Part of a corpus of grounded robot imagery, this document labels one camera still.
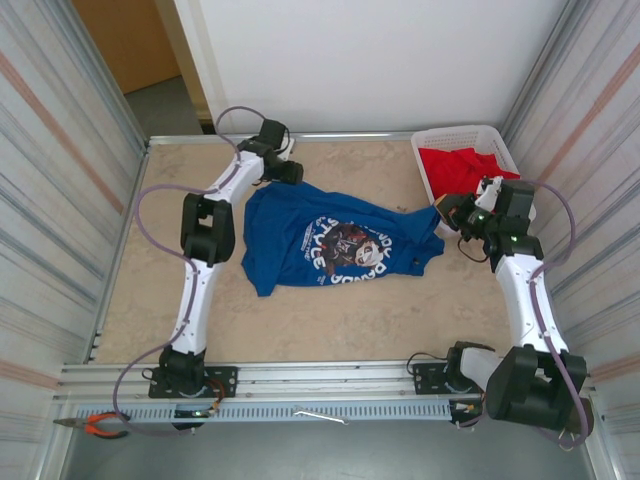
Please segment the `blue t-shirt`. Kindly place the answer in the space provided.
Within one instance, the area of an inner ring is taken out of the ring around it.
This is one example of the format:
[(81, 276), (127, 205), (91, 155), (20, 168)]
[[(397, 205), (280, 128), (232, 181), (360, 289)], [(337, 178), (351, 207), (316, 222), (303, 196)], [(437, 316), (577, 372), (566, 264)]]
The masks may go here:
[(432, 207), (401, 213), (308, 183), (273, 183), (246, 204), (242, 266), (260, 297), (278, 286), (423, 276), (445, 249), (438, 223)]

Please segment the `red cloth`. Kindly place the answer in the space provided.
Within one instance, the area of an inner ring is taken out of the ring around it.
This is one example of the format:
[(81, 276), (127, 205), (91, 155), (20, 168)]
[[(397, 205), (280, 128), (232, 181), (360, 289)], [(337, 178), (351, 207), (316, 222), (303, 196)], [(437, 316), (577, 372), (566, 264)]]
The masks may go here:
[(431, 188), (433, 202), (446, 194), (474, 193), (485, 177), (520, 178), (518, 173), (501, 169), (495, 155), (481, 154), (473, 148), (449, 152), (419, 148), (418, 153)]

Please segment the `white plastic basket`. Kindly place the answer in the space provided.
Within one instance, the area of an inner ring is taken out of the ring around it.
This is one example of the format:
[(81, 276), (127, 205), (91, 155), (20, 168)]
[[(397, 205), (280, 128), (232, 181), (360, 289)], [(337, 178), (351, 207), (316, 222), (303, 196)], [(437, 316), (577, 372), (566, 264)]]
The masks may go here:
[(481, 154), (495, 155), (501, 169), (519, 174), (502, 137), (495, 128), (490, 126), (468, 125), (420, 131), (412, 135), (411, 145), (416, 156), (427, 197), (431, 203), (433, 203), (433, 196), (425, 170), (421, 164), (418, 153), (419, 148), (430, 148), (447, 152), (473, 148)]

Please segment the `wooden door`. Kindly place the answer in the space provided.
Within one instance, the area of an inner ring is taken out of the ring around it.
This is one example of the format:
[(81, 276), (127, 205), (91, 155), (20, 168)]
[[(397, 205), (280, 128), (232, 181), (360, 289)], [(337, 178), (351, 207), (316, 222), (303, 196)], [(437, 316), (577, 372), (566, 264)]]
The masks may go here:
[(180, 75), (155, 0), (71, 0), (124, 94)]

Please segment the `metal hex key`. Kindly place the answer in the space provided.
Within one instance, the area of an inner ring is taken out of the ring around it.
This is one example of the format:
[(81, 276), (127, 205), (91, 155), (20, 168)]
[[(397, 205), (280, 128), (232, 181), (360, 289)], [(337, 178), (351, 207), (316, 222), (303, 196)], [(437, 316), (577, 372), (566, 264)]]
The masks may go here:
[(313, 418), (318, 420), (330, 421), (330, 422), (338, 423), (344, 426), (347, 426), (349, 424), (349, 420), (347, 418), (330, 415), (327, 413), (317, 412), (317, 411), (300, 408), (300, 407), (295, 408), (293, 410), (292, 415), (296, 417), (308, 417), (308, 418)]

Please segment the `aluminium table frame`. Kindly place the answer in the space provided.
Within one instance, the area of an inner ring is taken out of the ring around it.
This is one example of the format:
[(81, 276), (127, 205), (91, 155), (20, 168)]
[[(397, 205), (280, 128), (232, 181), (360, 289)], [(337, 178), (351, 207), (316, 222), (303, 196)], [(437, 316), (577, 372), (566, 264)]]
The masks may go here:
[[(224, 171), (231, 149), (212, 140), (154, 140), (139, 220), (125, 242), (95, 359), (124, 364), (157, 359), (172, 334), (185, 265), (179, 246), (185, 187), (205, 188)], [(397, 212), (428, 205), (407, 137), (315, 134), (292, 152), (307, 182)], [(256, 294), (238, 243), (215, 285), (206, 358), (212, 363), (404, 360), (415, 352), (443, 356), (457, 341), (505, 354), (510, 323), (499, 283), (481, 261), (481, 246), (449, 239), (421, 277), (390, 275), (353, 285), (277, 287)]]

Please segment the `white door frame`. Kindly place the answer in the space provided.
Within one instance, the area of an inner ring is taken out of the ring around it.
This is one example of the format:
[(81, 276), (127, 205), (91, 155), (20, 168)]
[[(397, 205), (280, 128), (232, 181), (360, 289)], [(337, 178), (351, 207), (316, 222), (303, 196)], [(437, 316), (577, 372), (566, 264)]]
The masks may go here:
[(205, 109), (212, 124), (231, 106), (216, 58), (205, 14), (204, 0), (174, 0), (177, 14), (194, 63)]

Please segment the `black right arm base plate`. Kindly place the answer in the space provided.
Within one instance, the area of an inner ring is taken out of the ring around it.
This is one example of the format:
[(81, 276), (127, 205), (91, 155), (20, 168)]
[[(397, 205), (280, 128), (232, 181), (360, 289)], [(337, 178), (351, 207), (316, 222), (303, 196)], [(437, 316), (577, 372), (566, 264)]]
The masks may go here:
[(477, 383), (446, 362), (417, 363), (412, 366), (412, 373), (417, 395), (466, 395), (484, 392)]

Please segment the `aluminium corner post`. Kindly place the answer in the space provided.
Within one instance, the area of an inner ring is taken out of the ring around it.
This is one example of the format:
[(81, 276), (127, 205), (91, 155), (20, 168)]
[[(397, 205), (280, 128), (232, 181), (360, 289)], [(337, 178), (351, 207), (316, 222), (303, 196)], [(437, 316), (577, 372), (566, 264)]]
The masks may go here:
[(62, 29), (63, 38), (79, 57), (80, 66), (88, 74), (90, 83), (96, 88), (125, 139), (138, 153), (145, 153), (148, 139), (71, 0), (43, 2)]
[(509, 144), (521, 128), (535, 99), (551, 77), (554, 69), (562, 63), (585, 16), (596, 6), (598, 0), (566, 0), (560, 15), (545, 41), (533, 67), (518, 93), (499, 132)]

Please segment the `aluminium mounting rail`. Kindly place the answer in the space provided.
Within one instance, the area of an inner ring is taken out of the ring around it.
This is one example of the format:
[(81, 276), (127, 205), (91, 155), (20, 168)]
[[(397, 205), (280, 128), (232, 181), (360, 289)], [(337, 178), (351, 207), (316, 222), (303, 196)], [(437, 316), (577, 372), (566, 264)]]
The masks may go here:
[[(415, 396), (403, 360), (347, 362), (239, 363), (225, 389), (236, 402), (311, 400), (396, 400)], [(149, 367), (139, 364), (66, 365), (53, 399), (106, 403), (118, 386), (123, 403), (149, 400)]]

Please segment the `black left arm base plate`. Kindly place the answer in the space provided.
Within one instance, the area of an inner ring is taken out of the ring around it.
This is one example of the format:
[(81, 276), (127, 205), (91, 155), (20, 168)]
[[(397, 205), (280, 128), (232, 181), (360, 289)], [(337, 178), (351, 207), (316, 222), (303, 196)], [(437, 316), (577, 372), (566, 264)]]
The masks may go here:
[(152, 399), (234, 398), (239, 369), (234, 366), (209, 366), (195, 374), (169, 373), (154, 368), (148, 396)]

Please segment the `orange handled pliers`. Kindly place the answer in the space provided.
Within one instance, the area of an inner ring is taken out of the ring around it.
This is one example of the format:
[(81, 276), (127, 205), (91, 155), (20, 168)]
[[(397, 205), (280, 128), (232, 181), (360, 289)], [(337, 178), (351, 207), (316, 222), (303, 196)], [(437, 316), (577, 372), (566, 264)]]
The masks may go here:
[(70, 417), (56, 419), (53, 421), (53, 423), (66, 428), (80, 429), (88, 435), (92, 435), (96, 438), (104, 440), (116, 440), (125, 438), (129, 435), (129, 431), (127, 430), (106, 431), (99, 426), (102, 421), (110, 419), (119, 419), (119, 416), (115, 411), (108, 411), (99, 414), (93, 414), (88, 417)]

